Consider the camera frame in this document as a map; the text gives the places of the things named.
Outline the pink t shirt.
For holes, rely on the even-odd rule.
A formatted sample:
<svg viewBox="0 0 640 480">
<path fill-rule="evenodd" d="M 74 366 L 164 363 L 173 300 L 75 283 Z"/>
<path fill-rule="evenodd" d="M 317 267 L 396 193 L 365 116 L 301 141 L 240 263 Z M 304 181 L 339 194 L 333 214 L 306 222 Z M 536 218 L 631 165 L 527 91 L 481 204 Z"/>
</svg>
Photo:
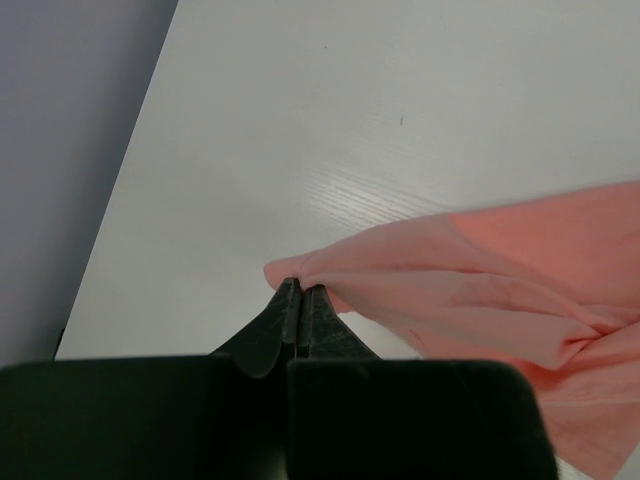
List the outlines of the pink t shirt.
<svg viewBox="0 0 640 480">
<path fill-rule="evenodd" d="M 532 384 L 557 454 L 611 479 L 639 442 L 639 185 L 377 226 L 273 261 L 427 358 L 498 360 Z"/>
</svg>

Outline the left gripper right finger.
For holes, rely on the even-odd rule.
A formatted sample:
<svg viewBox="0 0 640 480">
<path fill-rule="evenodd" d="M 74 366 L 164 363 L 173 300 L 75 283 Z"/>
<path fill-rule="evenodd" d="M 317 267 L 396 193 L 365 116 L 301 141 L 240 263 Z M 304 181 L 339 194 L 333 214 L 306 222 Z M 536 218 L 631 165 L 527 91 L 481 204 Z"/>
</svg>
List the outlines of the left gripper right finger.
<svg viewBox="0 0 640 480">
<path fill-rule="evenodd" d="M 324 286 L 302 297 L 296 327 L 295 357 L 304 359 L 379 359 L 336 314 Z"/>
</svg>

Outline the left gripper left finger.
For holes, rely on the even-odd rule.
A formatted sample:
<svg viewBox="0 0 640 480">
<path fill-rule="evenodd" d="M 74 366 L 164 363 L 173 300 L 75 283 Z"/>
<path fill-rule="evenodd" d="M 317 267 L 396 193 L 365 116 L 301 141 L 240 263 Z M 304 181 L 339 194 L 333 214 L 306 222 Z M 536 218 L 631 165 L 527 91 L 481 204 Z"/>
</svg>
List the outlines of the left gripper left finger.
<svg viewBox="0 0 640 480">
<path fill-rule="evenodd" d="M 295 278 L 286 278 L 267 306 L 212 355 L 229 357 L 250 378 L 266 377 L 282 352 L 296 351 L 300 314 L 300 283 Z"/>
</svg>

